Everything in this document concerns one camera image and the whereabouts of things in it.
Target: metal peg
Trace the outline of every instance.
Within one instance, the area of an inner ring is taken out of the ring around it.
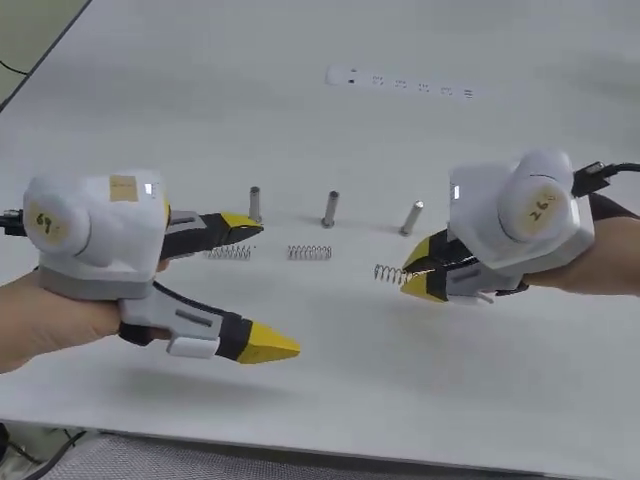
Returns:
[[[420,200],[413,204],[409,215],[407,215],[407,219],[404,221],[402,227],[400,227],[400,235],[402,235],[403,237],[408,237],[409,235],[411,235],[411,233],[413,232],[413,227],[418,221],[418,217],[420,216],[423,208],[424,202]]]
[[[262,223],[260,216],[260,187],[251,187],[249,190],[249,218],[254,222]]]
[[[335,216],[336,216],[336,207],[338,206],[338,199],[340,198],[340,194],[335,190],[329,192],[329,199],[327,200],[327,209],[324,212],[324,217],[322,217],[322,226],[324,228],[331,228],[335,224]]]

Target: hand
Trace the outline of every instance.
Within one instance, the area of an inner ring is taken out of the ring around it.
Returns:
[[[595,223],[593,246],[568,265],[526,275],[525,283],[587,295],[640,296],[640,220]]]
[[[158,265],[165,270],[168,261]],[[71,300],[40,288],[37,272],[0,287],[0,373],[36,355],[115,335],[120,312],[115,302]],[[167,338],[166,332],[155,332]]]

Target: metal spring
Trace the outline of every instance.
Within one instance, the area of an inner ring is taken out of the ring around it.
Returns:
[[[373,278],[381,282],[404,285],[417,275],[424,275],[427,272],[410,273],[401,268],[390,267],[389,265],[376,264],[373,269]]]
[[[209,260],[249,260],[253,248],[247,245],[223,245],[204,252],[204,256]]]
[[[331,247],[321,245],[289,245],[287,247],[289,260],[330,260]]]

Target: white power strip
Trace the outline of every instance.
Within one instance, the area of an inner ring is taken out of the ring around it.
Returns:
[[[325,81],[328,85],[364,87],[381,92],[411,93],[430,95],[455,100],[472,100],[477,92],[469,87],[438,84],[428,80],[411,79],[399,75],[389,75],[357,67],[331,65],[327,69]]]

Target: number label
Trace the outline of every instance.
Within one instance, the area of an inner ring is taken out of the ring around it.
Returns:
[[[560,202],[555,189],[543,187],[533,195],[522,220],[522,229],[528,235],[544,230],[556,212]]]
[[[138,182],[130,175],[111,175],[109,177],[109,199],[112,202],[137,202]]]
[[[31,231],[50,245],[58,245],[69,235],[65,222],[35,202],[29,205],[26,218]]]

